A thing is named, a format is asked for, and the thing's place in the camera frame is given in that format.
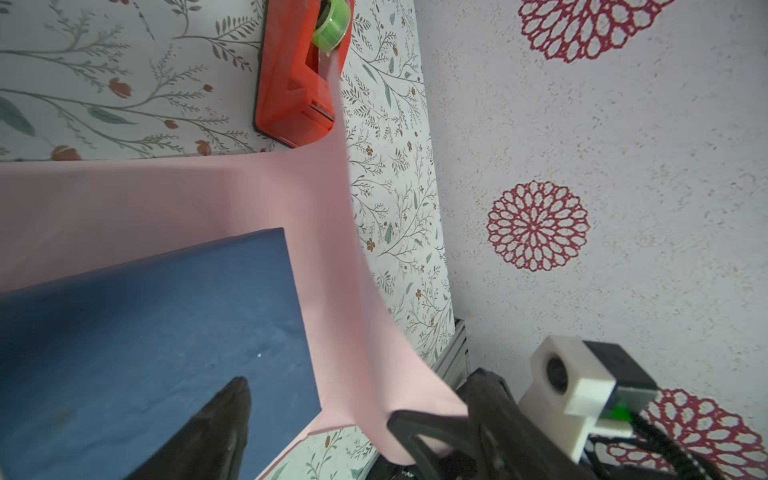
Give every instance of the pink wrapping paper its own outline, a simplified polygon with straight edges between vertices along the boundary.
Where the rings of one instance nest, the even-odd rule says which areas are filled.
[[[0,166],[0,291],[282,227],[322,406],[296,442],[357,424],[387,459],[413,463],[389,414],[466,415],[466,405],[416,355],[372,280],[341,111],[325,138],[291,151]]]

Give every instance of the floral table surface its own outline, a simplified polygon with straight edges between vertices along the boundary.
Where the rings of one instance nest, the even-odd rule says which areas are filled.
[[[0,160],[284,148],[251,126],[265,11],[263,0],[0,0]],[[392,317],[435,362],[453,315],[412,0],[357,1],[342,89],[361,248]],[[268,478],[358,478],[373,454],[343,429],[303,442]]]

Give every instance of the wall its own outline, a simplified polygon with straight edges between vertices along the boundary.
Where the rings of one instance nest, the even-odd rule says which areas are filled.
[[[548,334],[617,342],[677,405],[768,434],[768,3],[583,4],[416,2],[472,367],[519,398]]]

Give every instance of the red circular floral pattern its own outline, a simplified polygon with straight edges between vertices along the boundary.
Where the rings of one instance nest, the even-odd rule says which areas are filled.
[[[673,1],[523,0],[518,14],[531,50],[570,63],[623,47],[629,37],[650,27],[661,9]]]
[[[488,212],[488,239],[505,262],[520,269],[552,270],[587,243],[587,211],[567,187],[519,184]]]
[[[768,478],[763,438],[744,420],[720,408],[712,399],[699,399],[684,390],[661,390],[646,409],[647,418],[685,449],[710,460],[729,478]],[[606,453],[618,463],[670,471],[659,455],[632,445],[612,445]]]

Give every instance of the green tape roll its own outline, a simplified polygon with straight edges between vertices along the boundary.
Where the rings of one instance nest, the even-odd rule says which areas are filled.
[[[349,5],[344,0],[323,0],[320,4],[318,25],[312,35],[312,43],[320,51],[330,53],[341,43],[351,18],[352,12],[349,11]]]

